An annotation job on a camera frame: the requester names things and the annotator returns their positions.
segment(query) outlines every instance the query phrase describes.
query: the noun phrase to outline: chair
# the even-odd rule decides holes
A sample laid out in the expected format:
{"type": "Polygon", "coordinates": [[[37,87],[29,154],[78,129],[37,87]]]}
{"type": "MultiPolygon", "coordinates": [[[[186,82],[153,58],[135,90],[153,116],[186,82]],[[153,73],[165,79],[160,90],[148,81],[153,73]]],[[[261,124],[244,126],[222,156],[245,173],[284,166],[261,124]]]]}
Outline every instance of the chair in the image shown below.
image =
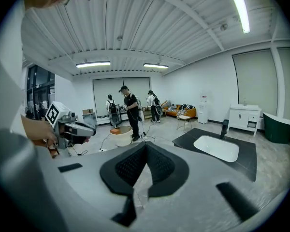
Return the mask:
{"type": "Polygon", "coordinates": [[[192,124],[191,124],[191,117],[186,116],[184,114],[185,114],[185,111],[178,111],[176,113],[176,118],[178,119],[178,124],[177,124],[177,129],[176,130],[178,130],[181,127],[184,127],[184,132],[185,132],[186,123],[190,124],[191,129],[192,129],[192,124]],[[184,122],[184,124],[182,126],[179,126],[179,123],[180,123],[181,120],[184,122]]]}

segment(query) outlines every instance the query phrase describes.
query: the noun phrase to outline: black pants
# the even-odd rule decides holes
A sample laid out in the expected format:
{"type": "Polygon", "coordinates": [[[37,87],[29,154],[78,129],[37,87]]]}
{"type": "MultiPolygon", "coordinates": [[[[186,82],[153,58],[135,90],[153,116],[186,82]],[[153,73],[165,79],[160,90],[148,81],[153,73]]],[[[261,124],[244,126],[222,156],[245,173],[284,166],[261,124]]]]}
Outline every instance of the black pants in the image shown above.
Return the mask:
{"type": "Polygon", "coordinates": [[[128,110],[127,115],[128,115],[129,123],[132,127],[132,130],[133,130],[133,135],[138,136],[139,135],[139,127],[137,124],[139,122],[139,111],[130,113],[130,111],[128,110]]]}
{"type": "Polygon", "coordinates": [[[151,118],[152,118],[152,120],[153,121],[159,121],[160,117],[159,117],[159,114],[157,113],[156,107],[155,106],[151,106],[150,110],[151,110],[151,118]]]}

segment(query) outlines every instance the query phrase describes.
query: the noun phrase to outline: man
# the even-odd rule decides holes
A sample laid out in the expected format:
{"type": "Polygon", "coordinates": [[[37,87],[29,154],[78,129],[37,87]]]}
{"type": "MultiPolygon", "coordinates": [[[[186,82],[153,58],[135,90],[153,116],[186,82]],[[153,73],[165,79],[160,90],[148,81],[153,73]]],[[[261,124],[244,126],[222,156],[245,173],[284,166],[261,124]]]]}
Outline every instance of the man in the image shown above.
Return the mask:
{"type": "Polygon", "coordinates": [[[132,94],[127,86],[122,86],[120,89],[121,93],[125,96],[125,109],[127,111],[129,123],[133,129],[133,141],[140,138],[139,136],[139,109],[137,107],[137,99],[134,94],[132,94]]]}
{"type": "MultiPolygon", "coordinates": [[[[67,4],[69,0],[18,0],[7,14],[0,28],[0,66],[2,73],[9,75],[13,85],[20,85],[22,72],[22,42],[21,24],[25,11],[30,8],[46,8],[60,2],[67,4]]],[[[0,114],[0,129],[6,128],[7,124],[14,133],[27,136],[31,140],[49,139],[48,145],[56,141],[52,127],[45,121],[34,121],[21,116],[22,109],[18,108],[17,114],[8,121],[6,114],[0,114]]]]}

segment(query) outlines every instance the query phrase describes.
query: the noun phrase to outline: ceiling light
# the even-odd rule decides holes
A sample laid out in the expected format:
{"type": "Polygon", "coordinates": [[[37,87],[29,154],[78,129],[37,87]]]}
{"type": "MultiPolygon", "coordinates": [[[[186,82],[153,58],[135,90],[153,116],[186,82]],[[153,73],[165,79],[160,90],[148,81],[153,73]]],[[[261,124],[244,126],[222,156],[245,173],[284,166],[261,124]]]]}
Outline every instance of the ceiling light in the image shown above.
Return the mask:
{"type": "Polygon", "coordinates": [[[160,65],[160,64],[144,64],[144,67],[162,68],[162,69],[167,69],[167,68],[169,68],[169,66],[166,66],[166,65],[160,65]]]}
{"type": "Polygon", "coordinates": [[[103,62],[91,62],[91,63],[83,63],[83,64],[77,64],[77,68],[83,68],[83,67],[93,67],[93,66],[103,66],[103,65],[111,65],[110,61],[103,61],[103,62]]]}
{"type": "Polygon", "coordinates": [[[249,28],[249,20],[248,20],[248,14],[247,14],[245,1],[244,0],[233,0],[233,1],[236,5],[237,11],[240,15],[243,32],[249,33],[250,28],[249,28]]]}

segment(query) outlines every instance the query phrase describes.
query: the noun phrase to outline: sink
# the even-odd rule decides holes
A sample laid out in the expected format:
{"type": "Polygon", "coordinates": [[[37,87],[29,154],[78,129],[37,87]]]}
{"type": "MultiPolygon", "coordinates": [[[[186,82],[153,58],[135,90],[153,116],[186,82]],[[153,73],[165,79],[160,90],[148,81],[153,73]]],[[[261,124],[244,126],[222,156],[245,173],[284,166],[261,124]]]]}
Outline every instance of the sink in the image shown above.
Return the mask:
{"type": "Polygon", "coordinates": [[[193,145],[207,154],[228,162],[234,162],[238,157],[239,146],[218,138],[201,136],[193,145]]]}

